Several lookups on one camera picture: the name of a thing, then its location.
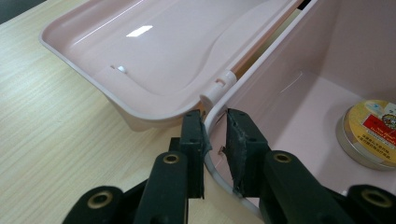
light wood grain surface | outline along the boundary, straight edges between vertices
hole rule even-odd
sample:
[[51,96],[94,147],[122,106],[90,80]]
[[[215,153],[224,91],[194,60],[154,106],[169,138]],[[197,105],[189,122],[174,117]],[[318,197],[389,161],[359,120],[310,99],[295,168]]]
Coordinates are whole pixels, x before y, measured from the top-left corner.
[[[46,24],[83,2],[48,0],[0,25],[2,224],[62,223],[89,189],[132,188],[180,134],[180,127],[131,131],[101,92],[39,43]],[[190,223],[246,218],[227,211],[233,199],[207,173],[205,181],[214,189],[190,200]]]

container lid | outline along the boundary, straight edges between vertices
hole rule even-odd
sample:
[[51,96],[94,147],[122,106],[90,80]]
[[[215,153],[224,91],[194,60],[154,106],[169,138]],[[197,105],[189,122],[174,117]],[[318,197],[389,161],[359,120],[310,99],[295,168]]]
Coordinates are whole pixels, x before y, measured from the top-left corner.
[[368,100],[352,106],[339,127],[344,151],[360,164],[376,170],[396,169],[396,105]]
[[236,81],[224,77],[300,2],[91,0],[47,26],[41,42],[127,114],[160,122],[206,92],[215,104]]

tin lid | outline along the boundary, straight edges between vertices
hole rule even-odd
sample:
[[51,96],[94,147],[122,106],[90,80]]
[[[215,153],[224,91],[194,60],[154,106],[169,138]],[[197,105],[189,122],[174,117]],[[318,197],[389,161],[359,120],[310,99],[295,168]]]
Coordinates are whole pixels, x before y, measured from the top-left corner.
[[125,114],[155,126],[200,95],[215,104],[236,80],[224,77],[300,2],[91,0],[47,26],[41,42]]
[[344,151],[376,170],[396,169],[396,105],[368,100],[352,106],[338,128]]

wooden table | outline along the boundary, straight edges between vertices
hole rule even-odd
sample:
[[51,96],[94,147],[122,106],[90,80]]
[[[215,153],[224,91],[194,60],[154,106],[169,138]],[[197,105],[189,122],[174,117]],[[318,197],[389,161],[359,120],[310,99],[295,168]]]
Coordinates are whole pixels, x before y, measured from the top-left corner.
[[[39,43],[46,24],[83,2],[48,0],[0,25],[0,223],[62,223],[89,189],[125,191],[148,178],[180,134],[131,131],[99,90]],[[208,173],[205,185],[206,199],[190,200],[190,223],[260,223]]]

round tin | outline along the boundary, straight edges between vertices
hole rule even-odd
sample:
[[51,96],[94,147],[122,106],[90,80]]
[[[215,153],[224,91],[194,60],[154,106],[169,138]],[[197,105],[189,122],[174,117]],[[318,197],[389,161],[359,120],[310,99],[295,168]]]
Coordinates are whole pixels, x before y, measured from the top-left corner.
[[368,100],[348,109],[337,124],[347,155],[376,170],[396,169],[396,105]]

